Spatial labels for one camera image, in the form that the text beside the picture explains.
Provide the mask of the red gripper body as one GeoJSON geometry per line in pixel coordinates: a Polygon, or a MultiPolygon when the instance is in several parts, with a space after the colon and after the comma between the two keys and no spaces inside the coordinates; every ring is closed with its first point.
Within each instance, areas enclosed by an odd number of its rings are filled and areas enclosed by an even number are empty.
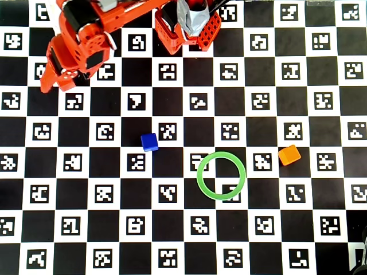
{"type": "Polygon", "coordinates": [[[111,36],[96,24],[87,24],[78,33],[67,25],[52,38],[47,58],[60,80],[62,70],[76,70],[77,76],[93,76],[110,58],[111,36]]]}

